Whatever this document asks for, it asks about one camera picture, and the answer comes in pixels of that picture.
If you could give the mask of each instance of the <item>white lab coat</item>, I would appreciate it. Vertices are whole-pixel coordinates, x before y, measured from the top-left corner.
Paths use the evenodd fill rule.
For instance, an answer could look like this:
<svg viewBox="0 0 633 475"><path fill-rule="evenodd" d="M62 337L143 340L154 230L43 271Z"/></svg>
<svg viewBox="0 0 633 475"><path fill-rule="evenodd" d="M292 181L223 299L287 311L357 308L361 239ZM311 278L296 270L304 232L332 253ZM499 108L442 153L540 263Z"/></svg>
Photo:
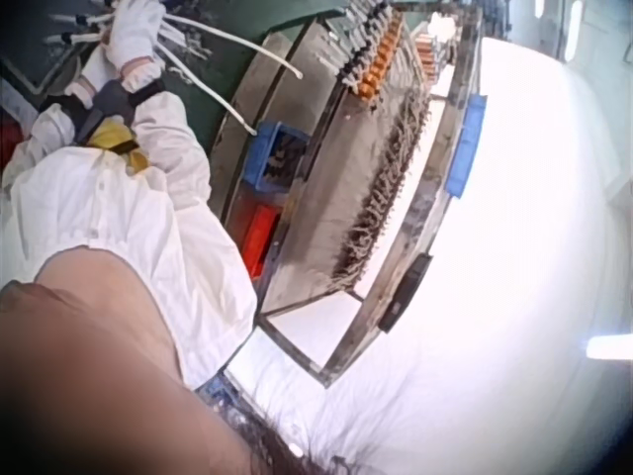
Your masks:
<svg viewBox="0 0 633 475"><path fill-rule="evenodd" d="M124 86L159 76L143 66ZM2 180L0 288L33 282L53 255L105 249L140 277L173 337L185 384L196 388L249 335L256 297L239 252L207 201L207 156L182 101L157 94L136 109L133 130L151 167L130 176L124 160L68 146L73 127L57 105L42 113Z"/></svg>

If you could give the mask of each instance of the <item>blue plastic tray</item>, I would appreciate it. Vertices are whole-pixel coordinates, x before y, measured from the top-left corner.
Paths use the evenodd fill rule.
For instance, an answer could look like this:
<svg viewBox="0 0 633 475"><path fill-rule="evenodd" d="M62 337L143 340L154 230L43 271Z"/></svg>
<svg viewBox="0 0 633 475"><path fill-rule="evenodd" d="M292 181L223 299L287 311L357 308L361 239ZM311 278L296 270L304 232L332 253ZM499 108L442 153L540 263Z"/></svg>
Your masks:
<svg viewBox="0 0 633 475"><path fill-rule="evenodd" d="M486 114L488 98L473 94L468 100L464 126L457 143L453 163L446 180L446 191L455 198L461 198L466 183L473 168L473 161L477 154L479 138L482 134L482 124Z"/></svg>
<svg viewBox="0 0 633 475"><path fill-rule="evenodd" d="M248 150L244 181L264 193L287 193L309 140L281 122L261 124ZM279 170L280 176L272 176L271 170Z"/></svg>

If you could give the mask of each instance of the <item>light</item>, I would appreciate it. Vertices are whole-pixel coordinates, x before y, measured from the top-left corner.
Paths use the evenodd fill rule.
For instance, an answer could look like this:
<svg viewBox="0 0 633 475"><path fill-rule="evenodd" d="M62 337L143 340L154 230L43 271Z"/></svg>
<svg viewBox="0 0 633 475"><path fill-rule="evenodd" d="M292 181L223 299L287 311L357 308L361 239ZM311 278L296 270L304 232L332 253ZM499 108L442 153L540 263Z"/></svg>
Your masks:
<svg viewBox="0 0 633 475"><path fill-rule="evenodd" d="M293 452L293 455L295 455L297 458L301 458L304 456L304 452L302 451L302 449L296 445L294 442L290 442L288 444L288 448L290 449L291 452Z"/></svg>
<svg viewBox="0 0 633 475"><path fill-rule="evenodd" d="M565 61L569 62L576 55L578 39L581 34L581 21L583 20L583 2L576 0L572 5L570 16L570 30L567 35L567 45L565 46Z"/></svg>
<svg viewBox="0 0 633 475"><path fill-rule="evenodd" d="M633 334L595 336L587 345L587 358L633 360Z"/></svg>
<svg viewBox="0 0 633 475"><path fill-rule="evenodd" d="M534 0L534 16L541 18L545 11L545 0Z"/></svg>

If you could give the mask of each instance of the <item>hand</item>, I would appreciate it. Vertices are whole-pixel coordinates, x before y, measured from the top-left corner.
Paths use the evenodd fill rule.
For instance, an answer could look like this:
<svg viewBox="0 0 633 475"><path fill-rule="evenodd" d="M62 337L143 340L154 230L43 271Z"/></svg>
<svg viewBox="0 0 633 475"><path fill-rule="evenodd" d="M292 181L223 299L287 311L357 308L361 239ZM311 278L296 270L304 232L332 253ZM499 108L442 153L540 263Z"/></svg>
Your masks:
<svg viewBox="0 0 633 475"><path fill-rule="evenodd" d="M117 79L117 68L106 58L106 52L101 45L97 45L90 54L86 65L83 66L81 76L77 82L90 94L90 97L99 92L106 82Z"/></svg>
<svg viewBox="0 0 633 475"><path fill-rule="evenodd" d="M92 98L99 92L106 82L117 79L119 74L115 66L106 58L106 52L101 45L97 45L88 62L83 67L81 75L67 88L66 94L73 94L79 98L86 108L92 107Z"/></svg>
<svg viewBox="0 0 633 475"><path fill-rule="evenodd" d="M130 63L154 57L165 7L158 0L121 0L106 47L108 59L122 72Z"/></svg>

